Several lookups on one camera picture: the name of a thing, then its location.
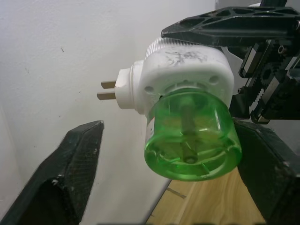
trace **green liquid bottle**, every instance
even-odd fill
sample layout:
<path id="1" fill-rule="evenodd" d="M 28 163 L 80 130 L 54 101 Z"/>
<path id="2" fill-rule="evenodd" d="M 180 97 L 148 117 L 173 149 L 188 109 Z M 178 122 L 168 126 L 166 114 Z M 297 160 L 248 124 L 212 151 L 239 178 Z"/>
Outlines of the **green liquid bottle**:
<path id="1" fill-rule="evenodd" d="M 147 117 L 145 160 L 173 180 L 220 177 L 241 160 L 227 106 L 201 89 L 185 88 L 160 98 Z"/>

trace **wooden table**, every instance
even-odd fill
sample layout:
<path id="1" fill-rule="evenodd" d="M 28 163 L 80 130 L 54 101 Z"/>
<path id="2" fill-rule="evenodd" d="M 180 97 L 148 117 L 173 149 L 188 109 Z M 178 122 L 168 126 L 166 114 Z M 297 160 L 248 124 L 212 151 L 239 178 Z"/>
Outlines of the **wooden table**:
<path id="1" fill-rule="evenodd" d="M 254 225 L 264 219 L 240 178 L 237 168 L 202 182 L 172 180 L 147 224 Z"/>

